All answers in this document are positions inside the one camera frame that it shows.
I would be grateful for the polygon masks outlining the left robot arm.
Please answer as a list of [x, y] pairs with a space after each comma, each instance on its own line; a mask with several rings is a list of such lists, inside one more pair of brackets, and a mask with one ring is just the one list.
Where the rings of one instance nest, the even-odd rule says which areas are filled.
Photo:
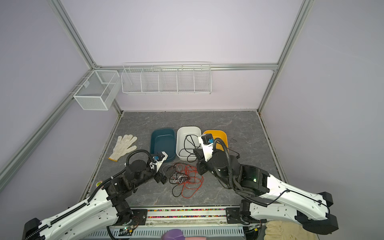
[[67, 210], [53, 217], [39, 220], [34, 218], [24, 226], [24, 240], [79, 240], [88, 234], [109, 226], [128, 224], [134, 217], [126, 199], [137, 191], [139, 186], [154, 179], [166, 183], [167, 177], [160, 172], [167, 160], [166, 152], [155, 155], [146, 150], [136, 150], [129, 154], [144, 153], [147, 161], [126, 162], [125, 168], [104, 180], [91, 195]]

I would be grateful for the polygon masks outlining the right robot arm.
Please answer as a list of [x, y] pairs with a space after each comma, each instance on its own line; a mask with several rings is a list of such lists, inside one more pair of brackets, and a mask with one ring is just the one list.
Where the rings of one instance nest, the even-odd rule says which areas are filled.
[[225, 142], [211, 134], [199, 138], [195, 151], [199, 175], [211, 173], [224, 188], [242, 197], [241, 221], [281, 220], [301, 225], [304, 230], [329, 235], [338, 230], [337, 217], [331, 214], [333, 197], [328, 192], [310, 193], [279, 180], [255, 166], [240, 164]]

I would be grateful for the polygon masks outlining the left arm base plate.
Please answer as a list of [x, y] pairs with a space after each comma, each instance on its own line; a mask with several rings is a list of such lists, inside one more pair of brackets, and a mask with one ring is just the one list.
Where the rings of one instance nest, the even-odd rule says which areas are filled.
[[146, 224], [147, 209], [133, 209], [122, 217], [122, 226], [143, 226]]

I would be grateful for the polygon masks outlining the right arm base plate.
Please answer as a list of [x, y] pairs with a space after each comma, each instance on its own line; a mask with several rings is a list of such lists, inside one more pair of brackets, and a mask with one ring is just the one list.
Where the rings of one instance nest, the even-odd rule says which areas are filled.
[[225, 208], [225, 211], [228, 224], [249, 225], [257, 223], [257, 221], [251, 217], [251, 212], [244, 211], [240, 207]]

